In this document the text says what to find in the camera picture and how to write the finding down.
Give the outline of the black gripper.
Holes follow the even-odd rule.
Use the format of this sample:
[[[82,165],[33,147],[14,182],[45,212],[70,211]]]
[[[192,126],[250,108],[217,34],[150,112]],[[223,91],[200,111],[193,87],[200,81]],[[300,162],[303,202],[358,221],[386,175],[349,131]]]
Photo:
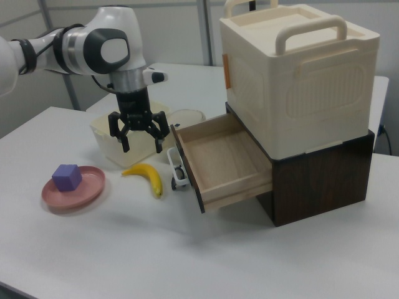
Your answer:
[[[148,130],[155,140],[157,153],[163,150],[163,142],[170,133],[164,111],[152,113],[147,88],[134,92],[117,93],[119,111],[108,115],[108,125],[111,137],[115,137],[121,144],[123,152],[130,150],[127,133],[129,130]],[[119,128],[119,120],[124,124]]]

